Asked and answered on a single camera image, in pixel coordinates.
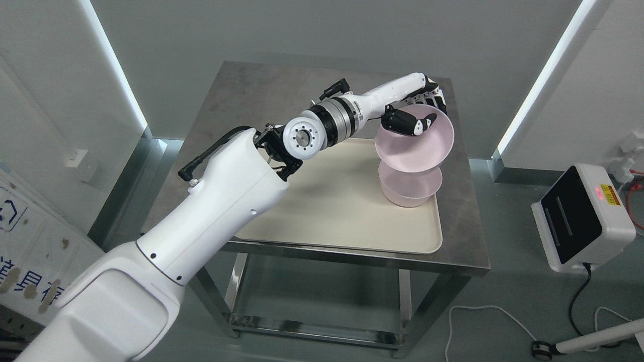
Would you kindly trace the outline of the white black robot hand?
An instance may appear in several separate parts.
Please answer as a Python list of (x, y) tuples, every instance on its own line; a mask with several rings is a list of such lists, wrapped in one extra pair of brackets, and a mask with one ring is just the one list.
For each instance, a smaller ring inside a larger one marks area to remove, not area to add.
[(441, 87), (421, 72), (410, 73), (350, 98), (353, 105), (359, 106), (364, 118), (359, 128), (363, 128), (367, 121), (380, 121), (384, 130), (407, 137), (418, 137), (425, 133), (437, 115), (430, 113), (416, 117), (403, 112), (402, 107), (429, 105), (447, 113)]

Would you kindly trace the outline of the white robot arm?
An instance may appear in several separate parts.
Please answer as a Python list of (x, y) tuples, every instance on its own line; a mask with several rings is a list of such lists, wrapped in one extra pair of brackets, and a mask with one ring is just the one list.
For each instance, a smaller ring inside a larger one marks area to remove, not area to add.
[(52, 322), (18, 361), (135, 361), (179, 314), (190, 279), (288, 187), (241, 126), (209, 159), (184, 201), (136, 241), (104, 254), (57, 301)]

